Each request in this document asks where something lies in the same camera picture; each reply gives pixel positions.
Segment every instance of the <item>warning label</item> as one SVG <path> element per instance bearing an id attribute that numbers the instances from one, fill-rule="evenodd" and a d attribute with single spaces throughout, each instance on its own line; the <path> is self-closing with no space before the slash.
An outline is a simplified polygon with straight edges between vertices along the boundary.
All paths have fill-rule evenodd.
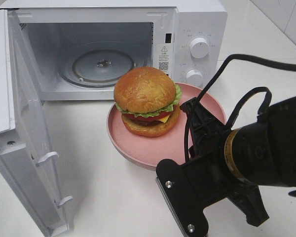
<path id="1" fill-rule="evenodd" d="M 169 73 L 171 70 L 171 62 L 172 62 L 172 47 L 167 44 L 159 44 L 158 45 L 158 64 L 159 70 L 164 73 Z"/>

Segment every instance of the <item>cheese slice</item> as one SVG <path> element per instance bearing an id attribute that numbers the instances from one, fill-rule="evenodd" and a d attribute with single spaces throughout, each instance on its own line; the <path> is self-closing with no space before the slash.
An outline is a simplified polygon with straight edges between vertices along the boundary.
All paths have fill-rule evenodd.
<path id="1" fill-rule="evenodd" d="M 170 117 L 170 115 L 167 115 L 166 117 L 158 119 L 158 121 L 165 123 L 169 119 L 169 117 Z"/>

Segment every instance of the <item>pink plate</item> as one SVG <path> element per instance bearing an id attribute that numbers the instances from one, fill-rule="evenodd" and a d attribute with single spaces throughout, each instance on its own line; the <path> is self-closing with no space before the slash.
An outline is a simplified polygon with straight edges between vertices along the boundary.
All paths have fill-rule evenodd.
<path id="1" fill-rule="evenodd" d="M 196 97 L 201 89 L 192 85 L 178 83 L 183 96 L 180 104 Z M 220 104 L 208 93 L 202 100 L 202 105 L 215 117 L 225 124 L 225 114 Z M 184 128 L 186 115 L 181 111 L 179 120 L 174 128 L 160 137 L 143 137 L 133 134 L 124 126 L 121 113 L 115 105 L 110 109 L 107 118 L 107 130 L 109 137 L 116 149 L 128 160 L 142 167 L 155 170 L 162 159 L 172 159 L 178 164 L 185 161 L 184 158 Z"/>

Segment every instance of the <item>white knob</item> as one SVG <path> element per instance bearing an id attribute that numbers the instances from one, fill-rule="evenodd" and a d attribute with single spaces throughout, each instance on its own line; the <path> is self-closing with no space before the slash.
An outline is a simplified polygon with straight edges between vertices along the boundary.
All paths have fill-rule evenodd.
<path id="1" fill-rule="evenodd" d="M 204 38 L 196 38 L 190 43 L 189 49 L 194 58 L 203 58 L 209 52 L 209 43 Z"/>
<path id="2" fill-rule="evenodd" d="M 195 86 L 202 86 L 203 84 L 203 74 L 199 70 L 191 70 L 185 76 L 186 82 Z"/>

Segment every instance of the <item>tomato slice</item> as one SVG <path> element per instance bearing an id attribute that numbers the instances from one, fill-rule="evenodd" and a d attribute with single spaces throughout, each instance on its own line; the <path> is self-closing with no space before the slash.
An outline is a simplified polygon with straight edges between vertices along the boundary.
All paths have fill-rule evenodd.
<path id="1" fill-rule="evenodd" d="M 132 115 L 132 114 L 123 114 L 123 115 L 124 115 L 125 117 L 128 117 L 129 119 L 132 119 L 132 120 L 151 122 L 151 121 L 155 121 L 155 120 L 158 120 L 158 119 L 160 119 L 160 118 L 166 117 L 167 115 L 172 114 L 173 111 L 171 111 L 171 112 L 165 112 L 165 111 L 162 111 L 159 115 L 154 116 L 154 117 L 148 117 L 148 118 L 145 118 L 145 117 L 142 117 L 142 116 L 135 117 L 135 116 Z"/>

